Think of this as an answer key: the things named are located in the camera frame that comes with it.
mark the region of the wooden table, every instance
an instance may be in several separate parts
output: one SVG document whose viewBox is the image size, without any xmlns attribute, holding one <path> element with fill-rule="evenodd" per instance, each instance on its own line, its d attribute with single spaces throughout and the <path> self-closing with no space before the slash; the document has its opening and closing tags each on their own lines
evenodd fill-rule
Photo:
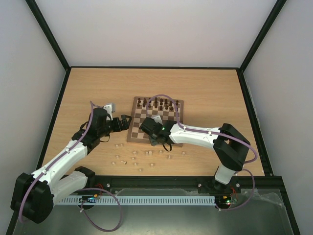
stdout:
<svg viewBox="0 0 313 235">
<path fill-rule="evenodd" d="M 256 148 L 235 70 L 72 68 L 44 164 L 57 155 L 88 120 L 90 100 L 98 105 L 114 102 L 116 112 L 113 116 L 116 117 L 130 115 L 135 96 L 156 94 L 184 100 L 185 124 L 221 127 L 223 123 L 230 123 Z M 184 144 L 182 148 L 173 148 L 172 158 L 168 159 L 169 153 L 159 154 L 162 146 L 127 143 L 126 137 L 127 131 L 112 133 L 109 142 L 100 143 L 69 172 L 83 165 L 97 175 L 213 176 L 220 164 L 212 149 Z M 146 156 L 148 150 L 153 151 L 151 156 Z M 252 158 L 250 151 L 247 159 Z M 245 167 L 255 176 L 264 176 L 260 159 Z"/>
</svg>

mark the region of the chessboard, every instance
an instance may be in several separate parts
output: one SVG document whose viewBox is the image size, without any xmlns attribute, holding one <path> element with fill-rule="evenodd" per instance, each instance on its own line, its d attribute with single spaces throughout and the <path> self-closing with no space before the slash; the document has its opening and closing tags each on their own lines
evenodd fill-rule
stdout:
<svg viewBox="0 0 313 235">
<path fill-rule="evenodd" d="M 169 100 L 158 97 L 156 100 L 152 100 L 151 103 L 148 103 L 149 97 L 136 96 L 133 102 L 132 108 L 132 122 L 128 129 L 127 142 L 132 143 L 147 143 L 150 144 L 149 136 L 139 129 L 140 125 L 143 123 L 144 119 L 147 116 L 148 108 L 148 117 L 154 117 L 157 115 L 161 116 L 163 123 L 167 120 L 176 121 L 176 114 L 174 104 Z M 180 99 L 174 99 L 178 107 L 178 117 L 179 121 L 183 123 L 183 105 L 184 101 Z M 178 143 L 173 146 L 182 147 L 182 144 Z"/>
</svg>

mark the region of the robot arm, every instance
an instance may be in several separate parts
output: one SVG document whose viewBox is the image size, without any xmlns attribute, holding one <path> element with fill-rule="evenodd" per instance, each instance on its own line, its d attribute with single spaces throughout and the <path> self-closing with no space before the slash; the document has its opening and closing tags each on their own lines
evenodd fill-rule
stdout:
<svg viewBox="0 0 313 235">
<path fill-rule="evenodd" d="M 27 189 L 42 173 L 44 175 L 31 190 L 23 208 L 23 215 L 35 223 L 44 221 L 54 205 L 63 198 L 84 188 L 86 185 L 92 187 L 95 173 L 82 166 L 76 168 L 69 176 L 61 178 L 75 163 L 88 155 L 100 143 L 102 137 L 110 138 L 110 133 L 129 128 L 132 118 L 127 115 L 122 115 L 121 120 L 118 117 L 113 118 L 112 113 L 114 111 L 115 105 L 113 103 L 93 109 L 90 128 L 80 142 L 78 141 L 85 132 L 83 128 L 88 122 L 81 125 L 79 131 L 73 135 L 67 146 L 50 162 L 31 174 L 21 174 L 15 183 L 11 209 L 19 211 Z M 64 152 L 67 153 L 46 170 Z"/>
<path fill-rule="evenodd" d="M 167 151 L 171 151 L 175 143 L 189 143 L 214 149 L 221 161 L 215 173 L 215 180 L 218 182 L 215 184 L 216 188 L 220 188 L 219 184 L 227 185 L 234 173 L 242 170 L 249 149 L 233 140 L 212 135 L 210 131 L 233 136 L 249 145 L 250 142 L 232 125 L 226 123 L 221 128 L 201 128 L 185 124 L 183 126 L 184 128 L 181 128 L 176 121 L 167 121 L 163 125 L 160 116 L 155 116 L 145 118 L 139 129 L 149 135 L 151 145 L 161 143 Z M 166 144 L 170 146 L 170 150 L 165 147 Z"/>
</svg>

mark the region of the black metal frame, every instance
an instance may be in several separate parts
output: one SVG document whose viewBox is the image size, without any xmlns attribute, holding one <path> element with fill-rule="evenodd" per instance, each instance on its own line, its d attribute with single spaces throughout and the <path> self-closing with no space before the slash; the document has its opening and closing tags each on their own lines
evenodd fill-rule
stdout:
<svg viewBox="0 0 313 235">
<path fill-rule="evenodd" d="M 265 148 L 264 140 L 260 131 L 260 126 L 252 105 L 251 97 L 249 94 L 249 90 L 247 88 L 247 84 L 244 78 L 244 71 L 247 68 L 248 64 L 250 63 L 252 57 L 254 56 L 255 52 L 257 51 L 258 47 L 262 43 L 263 39 L 265 38 L 267 32 L 269 31 L 270 27 L 274 23 L 276 17 L 278 16 L 279 12 L 281 11 L 282 7 L 284 6 L 287 0 L 277 0 L 275 6 L 273 7 L 271 13 L 269 14 L 267 20 L 265 21 L 261 31 L 259 32 L 257 38 L 255 39 L 251 49 L 249 50 L 247 56 L 245 57 L 242 65 L 240 68 L 221 68 L 221 67 L 127 67 L 127 66 L 105 66 L 105 67 L 89 67 L 89 66 L 73 66 L 70 67 L 68 62 L 66 61 L 60 47 L 58 46 L 57 41 L 55 40 L 49 26 L 47 25 L 42 13 L 38 5 L 36 4 L 35 0 L 25 0 L 33 12 L 36 20 L 38 21 L 40 27 L 42 28 L 43 32 L 45 33 L 47 39 L 49 40 L 53 50 L 55 51 L 56 55 L 58 56 L 60 62 L 62 63 L 64 69 L 66 70 L 66 75 L 64 77 L 64 81 L 61 87 L 61 91 L 59 93 L 59 97 L 57 100 L 56 107 L 53 112 L 53 116 L 50 122 L 50 126 L 47 132 L 47 136 L 43 145 L 42 152 L 39 157 L 39 161 L 37 164 L 37 169 L 41 167 L 45 153 L 48 147 L 48 143 L 52 134 L 52 130 L 54 127 L 54 123 L 61 105 L 62 97 L 65 92 L 65 88 L 67 85 L 68 77 L 71 71 L 71 68 L 119 68 L 119 69 L 212 69 L 212 70 L 236 70 L 239 83 L 243 92 L 243 97 L 245 100 L 247 112 L 249 115 L 249 119 L 251 122 L 252 131 L 257 143 L 258 151 L 260 153 L 261 163 L 264 170 L 265 176 L 262 177 L 255 177 L 255 185 L 257 188 L 264 188 L 264 189 L 279 189 L 280 193 L 283 198 L 283 202 L 286 206 L 286 210 L 290 219 L 291 227 L 294 234 L 300 234 L 299 228 L 297 226 L 294 214 L 292 212 L 291 204 L 285 189 L 284 182 L 280 176 L 274 176 L 273 171 L 270 165 L 270 161 L 268 158 L 268 154 Z M 182 189 L 198 189 L 198 191 L 206 192 L 203 188 L 198 187 L 198 184 L 203 184 L 204 182 L 211 181 L 213 177 L 146 177 L 146 176 L 96 176 L 96 181 L 101 182 L 102 185 L 106 185 L 107 183 L 110 184 L 110 189 L 122 189 L 122 188 L 182 188 Z M 252 180 L 250 177 L 233 177 L 232 185 L 236 185 L 236 183 L 240 184 L 240 188 L 252 188 Z M 18 213 L 14 212 L 11 218 L 11 222 L 9 224 L 7 235 L 13 234 L 16 222 L 18 219 Z"/>
</svg>

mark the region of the white wall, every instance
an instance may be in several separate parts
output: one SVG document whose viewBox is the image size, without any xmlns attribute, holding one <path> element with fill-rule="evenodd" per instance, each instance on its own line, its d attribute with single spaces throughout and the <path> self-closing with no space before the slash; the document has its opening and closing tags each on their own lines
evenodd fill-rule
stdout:
<svg viewBox="0 0 313 235">
<path fill-rule="evenodd" d="M 312 234 L 313 1 L 289 0 L 245 75 L 276 175 L 302 234 Z"/>
<path fill-rule="evenodd" d="M 72 66 L 239 67 L 276 0 L 37 0 Z"/>
<path fill-rule="evenodd" d="M 0 234 L 39 158 L 65 71 L 24 0 L 0 1 Z"/>
</svg>

